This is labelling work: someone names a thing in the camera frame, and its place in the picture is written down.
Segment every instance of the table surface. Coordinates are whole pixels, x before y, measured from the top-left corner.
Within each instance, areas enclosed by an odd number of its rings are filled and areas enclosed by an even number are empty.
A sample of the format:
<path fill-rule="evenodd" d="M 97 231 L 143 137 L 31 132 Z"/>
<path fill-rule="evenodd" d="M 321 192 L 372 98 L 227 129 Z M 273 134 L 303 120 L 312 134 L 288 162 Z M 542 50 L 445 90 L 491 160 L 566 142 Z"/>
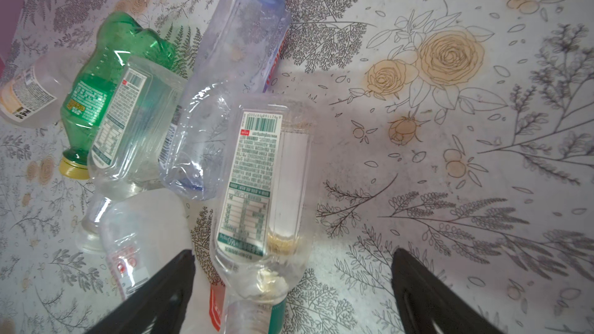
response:
<path fill-rule="evenodd" d="M 26 0 L 3 80 L 91 52 L 116 9 L 174 42 L 187 77 L 217 1 Z M 402 332 L 398 246 L 503 332 L 593 332 L 591 1 L 287 0 L 272 90 L 311 101 L 329 152 L 287 333 Z M 93 184 L 58 173 L 60 122 L 0 124 L 0 331 L 83 332 L 121 301 L 73 241 Z M 211 208 L 188 207 L 204 262 Z"/>

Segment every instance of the green bottle label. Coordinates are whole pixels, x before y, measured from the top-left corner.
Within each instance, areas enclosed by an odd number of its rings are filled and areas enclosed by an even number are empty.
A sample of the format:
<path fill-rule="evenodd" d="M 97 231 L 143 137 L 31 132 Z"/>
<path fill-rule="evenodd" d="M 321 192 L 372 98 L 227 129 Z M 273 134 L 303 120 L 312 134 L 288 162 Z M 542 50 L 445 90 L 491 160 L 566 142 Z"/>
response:
<path fill-rule="evenodd" d="M 270 326 L 268 327 L 268 334 L 280 334 L 283 330 L 283 323 L 285 323 L 285 306 L 287 298 L 283 299 L 282 302 L 272 306 L 272 312 L 270 315 Z"/>
<path fill-rule="evenodd" d="M 93 123 L 101 115 L 101 109 L 106 100 L 107 94 L 79 81 L 72 91 L 66 109 L 69 109 L 72 114 L 78 115 L 79 118 Z"/>

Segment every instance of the plastic bottle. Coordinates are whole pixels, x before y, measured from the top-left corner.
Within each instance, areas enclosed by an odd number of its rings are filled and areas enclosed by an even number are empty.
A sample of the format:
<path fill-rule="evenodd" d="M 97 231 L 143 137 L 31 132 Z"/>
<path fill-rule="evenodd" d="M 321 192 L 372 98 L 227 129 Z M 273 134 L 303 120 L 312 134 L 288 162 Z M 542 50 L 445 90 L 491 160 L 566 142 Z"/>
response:
<path fill-rule="evenodd" d="M 145 58 L 128 59 L 88 158 L 95 193 L 78 229 L 78 249 L 103 251 L 98 227 L 112 203 L 162 188 L 157 158 L 185 83 Z"/>
<path fill-rule="evenodd" d="M 0 88 L 0 115 L 23 128 L 43 128 L 60 120 L 60 105 L 88 56 L 61 48 L 40 56 Z"/>
<path fill-rule="evenodd" d="M 60 173 L 88 179 L 87 157 L 128 57 L 135 54 L 170 69 L 174 46 L 151 29 L 143 29 L 124 12 L 114 12 L 97 33 L 97 46 L 78 74 L 61 108 L 70 148 L 63 152 Z"/>
<path fill-rule="evenodd" d="M 182 201 L 167 189 L 113 205 L 99 227 L 106 261 L 125 300 L 184 249 L 193 250 Z M 209 282 L 200 266 L 181 333 L 216 333 L 209 318 Z"/>
<path fill-rule="evenodd" d="M 221 5 L 159 160 L 163 184 L 196 200 L 212 198 L 219 184 L 229 96 L 263 91 L 291 22 L 285 0 L 221 0 Z"/>
<path fill-rule="evenodd" d="M 305 271 L 324 155 L 307 101 L 249 95 L 232 111 L 210 256 L 237 296 L 225 303 L 225 333 L 266 334 Z"/>

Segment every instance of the bottle cap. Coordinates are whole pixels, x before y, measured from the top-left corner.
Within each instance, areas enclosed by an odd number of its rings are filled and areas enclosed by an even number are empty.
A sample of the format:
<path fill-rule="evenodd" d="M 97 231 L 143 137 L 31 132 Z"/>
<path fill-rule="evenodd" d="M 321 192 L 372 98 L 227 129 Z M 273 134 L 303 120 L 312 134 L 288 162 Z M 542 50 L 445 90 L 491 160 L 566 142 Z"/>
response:
<path fill-rule="evenodd" d="M 75 180 L 88 180 L 88 169 L 86 165 L 77 164 L 74 161 L 62 157 L 60 166 L 58 167 L 60 173 L 68 178 Z"/>

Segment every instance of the white plastic bottle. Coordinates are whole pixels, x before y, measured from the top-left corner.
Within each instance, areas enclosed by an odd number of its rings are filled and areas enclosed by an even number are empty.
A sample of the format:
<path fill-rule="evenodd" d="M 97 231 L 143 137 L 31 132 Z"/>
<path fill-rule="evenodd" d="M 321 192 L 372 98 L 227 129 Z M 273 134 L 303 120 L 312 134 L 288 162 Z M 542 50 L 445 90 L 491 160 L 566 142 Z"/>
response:
<path fill-rule="evenodd" d="M 108 267 L 125 300 L 184 249 L 193 250 L 182 201 L 167 189 L 142 192 L 110 207 L 99 226 Z M 210 285 L 196 266 L 181 333 L 216 333 Z"/>
<path fill-rule="evenodd" d="M 159 158 L 172 191 L 211 199 L 220 181 L 230 96 L 263 92 L 291 23 L 285 0 L 220 0 Z"/>
<path fill-rule="evenodd" d="M 37 59 L 0 87 L 0 115 L 23 128 L 42 128 L 60 120 L 60 106 L 88 56 L 61 48 Z"/>

